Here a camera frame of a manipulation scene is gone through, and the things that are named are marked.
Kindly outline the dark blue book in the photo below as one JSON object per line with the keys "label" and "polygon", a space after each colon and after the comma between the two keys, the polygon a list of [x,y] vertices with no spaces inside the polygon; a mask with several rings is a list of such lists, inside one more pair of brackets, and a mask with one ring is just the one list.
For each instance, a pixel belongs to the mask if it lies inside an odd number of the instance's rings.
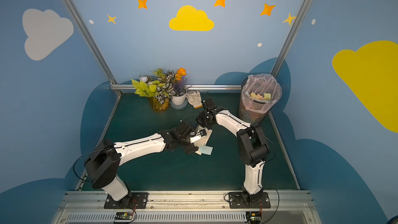
{"label": "dark blue book", "polygon": [[207,129],[207,128],[205,128],[205,130],[206,130],[206,132],[207,132],[207,137],[205,137],[205,138],[203,138],[203,139],[200,139],[199,141],[193,143],[193,144],[194,144],[195,146],[197,146],[199,149],[200,149],[200,147],[201,147],[202,145],[206,145],[206,146],[207,146],[207,142],[208,142],[208,140],[210,139],[210,136],[211,136],[211,134],[212,134],[212,130],[209,130],[209,129]]}

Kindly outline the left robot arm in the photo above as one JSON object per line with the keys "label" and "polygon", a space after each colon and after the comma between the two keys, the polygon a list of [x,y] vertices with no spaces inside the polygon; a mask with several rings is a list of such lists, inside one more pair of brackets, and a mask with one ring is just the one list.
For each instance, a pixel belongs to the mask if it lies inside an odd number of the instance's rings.
{"label": "left robot arm", "polygon": [[92,188],[104,190],[108,194],[107,200],[116,203],[114,208],[129,207],[133,195],[117,175],[119,167],[136,158],[164,150],[173,151],[180,146],[187,154],[196,152],[199,148],[194,143],[207,136],[205,129],[198,128],[198,124],[191,126],[182,121],[176,128],[161,130],[142,139],[116,143],[101,141],[84,162]]}

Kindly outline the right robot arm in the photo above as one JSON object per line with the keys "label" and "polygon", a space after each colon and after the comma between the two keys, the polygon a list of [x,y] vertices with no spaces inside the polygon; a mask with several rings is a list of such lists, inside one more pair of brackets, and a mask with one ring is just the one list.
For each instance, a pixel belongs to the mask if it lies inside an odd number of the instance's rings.
{"label": "right robot arm", "polygon": [[210,130],[217,124],[237,138],[239,156],[245,164],[243,201],[247,205],[260,201],[263,194],[263,168],[270,153],[269,142],[261,125],[245,122],[223,107],[217,107],[211,97],[204,99],[202,106],[204,109],[197,117],[200,126]]}

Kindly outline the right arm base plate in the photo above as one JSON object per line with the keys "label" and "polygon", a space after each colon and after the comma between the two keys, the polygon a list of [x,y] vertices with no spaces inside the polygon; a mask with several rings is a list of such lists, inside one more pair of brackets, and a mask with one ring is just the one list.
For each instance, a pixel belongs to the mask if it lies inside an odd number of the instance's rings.
{"label": "right arm base plate", "polygon": [[259,192],[249,195],[246,192],[229,192],[224,196],[224,200],[231,209],[238,208],[271,208],[271,202],[266,192]]}

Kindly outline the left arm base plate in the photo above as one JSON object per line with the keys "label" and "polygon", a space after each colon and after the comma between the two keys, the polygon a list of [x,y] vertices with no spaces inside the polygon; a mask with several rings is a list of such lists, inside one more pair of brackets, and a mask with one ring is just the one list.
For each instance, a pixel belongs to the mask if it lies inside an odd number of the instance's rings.
{"label": "left arm base plate", "polygon": [[148,196],[149,193],[147,192],[130,192],[121,200],[116,201],[110,195],[107,195],[104,209],[145,209]]}

